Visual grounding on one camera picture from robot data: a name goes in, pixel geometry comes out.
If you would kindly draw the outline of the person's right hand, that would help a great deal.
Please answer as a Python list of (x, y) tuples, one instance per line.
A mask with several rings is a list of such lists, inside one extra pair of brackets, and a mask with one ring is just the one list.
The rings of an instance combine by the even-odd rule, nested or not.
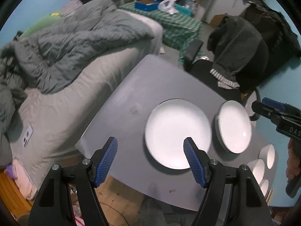
[(292, 139), (288, 142), (288, 160), (287, 160), (287, 168), (286, 168), (286, 177), (289, 180), (292, 180), (295, 176), (300, 174), (300, 158), (296, 156), (294, 153), (294, 145), (296, 142)]

